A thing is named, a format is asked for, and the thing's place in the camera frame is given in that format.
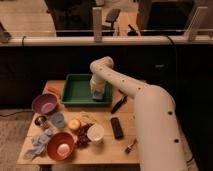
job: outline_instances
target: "green plastic bin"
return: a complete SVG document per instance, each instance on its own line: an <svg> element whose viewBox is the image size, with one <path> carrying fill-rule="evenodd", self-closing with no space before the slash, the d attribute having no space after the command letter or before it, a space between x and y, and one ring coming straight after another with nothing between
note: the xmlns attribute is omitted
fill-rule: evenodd
<svg viewBox="0 0 213 171"><path fill-rule="evenodd" d="M112 103L112 86L105 85L102 101L92 99L90 91L91 74L69 74L66 77L61 103L69 106L109 106Z"/></svg>

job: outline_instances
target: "remote control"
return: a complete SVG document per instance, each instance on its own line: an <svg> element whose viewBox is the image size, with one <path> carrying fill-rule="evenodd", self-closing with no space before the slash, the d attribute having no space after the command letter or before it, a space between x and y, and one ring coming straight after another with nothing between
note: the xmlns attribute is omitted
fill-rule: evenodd
<svg viewBox="0 0 213 171"><path fill-rule="evenodd" d="M119 119L117 117L113 117L113 118L111 118L110 121L111 121L112 130L113 130L115 139L123 138L123 136L124 136L123 130L121 128Z"/></svg>

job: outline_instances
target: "knife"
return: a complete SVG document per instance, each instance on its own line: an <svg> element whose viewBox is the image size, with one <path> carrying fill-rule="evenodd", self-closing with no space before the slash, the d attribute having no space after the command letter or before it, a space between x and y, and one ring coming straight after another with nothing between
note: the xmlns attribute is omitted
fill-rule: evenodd
<svg viewBox="0 0 213 171"><path fill-rule="evenodd" d="M123 96L112 108L111 114L114 114L127 101L127 95Z"/></svg>

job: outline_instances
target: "paper cup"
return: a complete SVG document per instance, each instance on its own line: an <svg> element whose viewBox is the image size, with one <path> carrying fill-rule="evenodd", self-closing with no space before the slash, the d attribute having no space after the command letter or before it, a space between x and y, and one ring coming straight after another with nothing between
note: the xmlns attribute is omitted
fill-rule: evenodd
<svg viewBox="0 0 213 171"><path fill-rule="evenodd" d="M87 137L93 144L100 144L104 137L104 128L100 124L94 124L87 131Z"/></svg>

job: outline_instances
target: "glass panel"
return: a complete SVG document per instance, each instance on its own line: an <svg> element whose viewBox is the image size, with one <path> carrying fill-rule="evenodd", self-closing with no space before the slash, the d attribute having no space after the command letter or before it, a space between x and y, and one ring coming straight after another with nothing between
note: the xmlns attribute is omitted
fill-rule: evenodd
<svg viewBox="0 0 213 171"><path fill-rule="evenodd" d="M183 35L199 6L198 34L213 35L212 0L1 0L0 22L13 37L93 36L97 6L104 36Z"/></svg>

